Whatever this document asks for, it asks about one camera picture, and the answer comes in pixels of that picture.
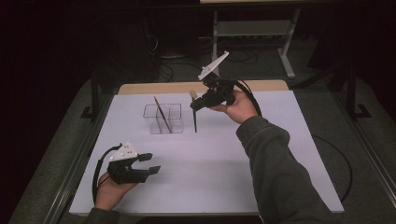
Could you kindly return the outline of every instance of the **sleeve cuff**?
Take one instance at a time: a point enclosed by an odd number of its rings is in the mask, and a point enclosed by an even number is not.
[[[270,123],[267,119],[261,116],[254,116],[251,117],[245,122],[243,122],[239,128],[236,130],[236,136],[238,136],[239,140],[241,141],[242,145],[244,146],[245,143],[251,139],[251,137],[256,133],[262,130],[263,128],[274,126]]]
[[[87,223],[117,223],[119,216],[116,212],[93,208],[88,215]]]

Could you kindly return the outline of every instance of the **transparent box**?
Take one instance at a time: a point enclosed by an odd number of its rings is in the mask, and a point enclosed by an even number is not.
[[[181,104],[160,104],[163,116],[157,105],[146,105],[143,118],[146,119],[151,134],[183,133]]]

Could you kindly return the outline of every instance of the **human hand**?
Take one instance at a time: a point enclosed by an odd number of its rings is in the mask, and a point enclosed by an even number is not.
[[[212,110],[226,113],[233,121],[242,124],[245,120],[257,116],[258,113],[253,103],[242,91],[233,91],[235,101],[232,105],[215,105]]]
[[[96,194],[95,208],[110,211],[112,210],[123,198],[123,196],[137,183],[117,184],[110,178],[108,172],[105,172],[99,178],[100,186]]]

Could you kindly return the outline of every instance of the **gray sleeve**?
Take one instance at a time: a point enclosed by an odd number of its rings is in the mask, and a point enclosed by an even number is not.
[[[117,224],[120,214],[93,208],[85,219],[84,224]]]
[[[312,186],[308,172],[293,158],[287,131],[257,116],[246,120],[236,134],[249,157],[265,224],[340,223]]]

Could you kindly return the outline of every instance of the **white paper sheet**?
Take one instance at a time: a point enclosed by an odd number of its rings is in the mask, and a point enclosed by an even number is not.
[[[257,214],[248,157],[235,135],[238,124],[203,108],[197,112],[196,133],[188,93],[156,94],[161,104],[181,104],[184,132],[150,134],[143,112],[145,105],[154,104],[153,96],[114,97],[70,213],[91,211],[97,161],[109,148],[132,140],[138,153],[154,154],[151,161],[136,162],[133,168],[161,165],[161,170],[130,191],[115,210],[140,216]],[[290,150],[308,170],[322,200],[332,211],[344,211],[293,92],[258,91],[254,96],[263,116],[290,133]],[[106,168],[104,162],[101,174]]]

